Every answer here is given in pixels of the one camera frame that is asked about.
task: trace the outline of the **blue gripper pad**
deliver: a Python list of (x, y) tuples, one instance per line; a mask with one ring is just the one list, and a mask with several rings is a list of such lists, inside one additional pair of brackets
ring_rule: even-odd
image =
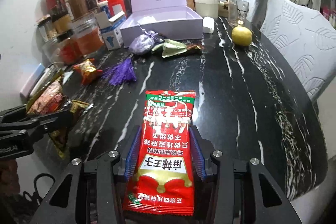
[(139, 130), (135, 135), (135, 138), (132, 142), (131, 148), (126, 158), (126, 167), (124, 176), (127, 180), (133, 175), (135, 166), (137, 164), (140, 149), (140, 139), (141, 139), (141, 127), (139, 127)]
[(197, 175), (201, 178), (201, 180), (205, 180), (205, 161), (192, 127), (189, 128), (189, 135), (191, 156), (196, 168)]

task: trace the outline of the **glass cup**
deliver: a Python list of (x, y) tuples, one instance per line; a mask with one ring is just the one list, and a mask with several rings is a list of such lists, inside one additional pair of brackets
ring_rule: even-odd
[(244, 25), (249, 10), (249, 3), (243, 0), (228, 0), (229, 17), (227, 19), (231, 26)]

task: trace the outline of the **red sauce packet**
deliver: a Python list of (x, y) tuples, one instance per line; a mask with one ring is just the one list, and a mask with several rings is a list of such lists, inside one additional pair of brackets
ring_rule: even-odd
[(194, 91), (146, 91), (139, 157), (123, 209), (192, 215), (194, 179), (189, 125)]

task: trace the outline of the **purple tassel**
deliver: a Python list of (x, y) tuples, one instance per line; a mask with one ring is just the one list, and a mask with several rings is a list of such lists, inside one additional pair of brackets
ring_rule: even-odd
[(129, 81), (136, 81), (132, 59), (127, 58), (125, 61), (109, 68), (103, 73), (103, 78), (112, 78), (109, 81), (111, 85), (121, 85), (122, 83)]

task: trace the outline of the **lavender gift box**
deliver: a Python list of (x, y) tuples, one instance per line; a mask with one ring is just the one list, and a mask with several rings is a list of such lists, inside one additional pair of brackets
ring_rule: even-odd
[(124, 46), (146, 31), (161, 33), (169, 39), (202, 38), (203, 19), (187, 7), (186, 0), (131, 0), (133, 14), (120, 28)]

